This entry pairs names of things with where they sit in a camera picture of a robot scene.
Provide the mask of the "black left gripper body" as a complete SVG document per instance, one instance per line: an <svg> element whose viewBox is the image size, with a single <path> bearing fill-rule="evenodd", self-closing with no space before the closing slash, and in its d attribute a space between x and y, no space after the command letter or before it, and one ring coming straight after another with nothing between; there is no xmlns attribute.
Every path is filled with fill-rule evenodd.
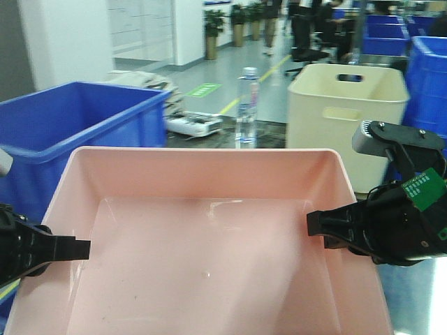
<svg viewBox="0 0 447 335"><path fill-rule="evenodd" d="M1 205L1 287L25 276L41 275L52 262L54 239L51 229L28 221Z"/></svg>

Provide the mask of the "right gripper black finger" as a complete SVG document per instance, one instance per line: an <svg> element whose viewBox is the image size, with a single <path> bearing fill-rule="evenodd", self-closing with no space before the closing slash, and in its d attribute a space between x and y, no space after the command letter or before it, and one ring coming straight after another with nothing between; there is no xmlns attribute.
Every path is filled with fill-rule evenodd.
<svg viewBox="0 0 447 335"><path fill-rule="evenodd" d="M326 249L366 250L364 209L365 206L357 202L310 212L307 214L307 233L311 237L322 237Z"/></svg>

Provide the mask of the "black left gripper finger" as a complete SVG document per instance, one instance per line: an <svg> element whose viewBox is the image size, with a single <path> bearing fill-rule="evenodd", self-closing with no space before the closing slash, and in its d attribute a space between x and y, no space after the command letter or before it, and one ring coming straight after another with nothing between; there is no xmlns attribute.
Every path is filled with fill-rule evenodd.
<svg viewBox="0 0 447 335"><path fill-rule="evenodd" d="M57 236L54 242L53 261L88 260L91 249L89 240L73 236Z"/></svg>

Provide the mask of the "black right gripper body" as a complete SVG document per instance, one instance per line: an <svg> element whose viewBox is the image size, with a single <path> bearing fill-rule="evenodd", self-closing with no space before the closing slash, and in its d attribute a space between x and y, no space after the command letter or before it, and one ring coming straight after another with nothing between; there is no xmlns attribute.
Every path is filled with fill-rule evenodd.
<svg viewBox="0 0 447 335"><path fill-rule="evenodd" d="M380 185L364 201L365 254L377 264L399 266L445 257L446 194L419 211L402 184Z"/></svg>

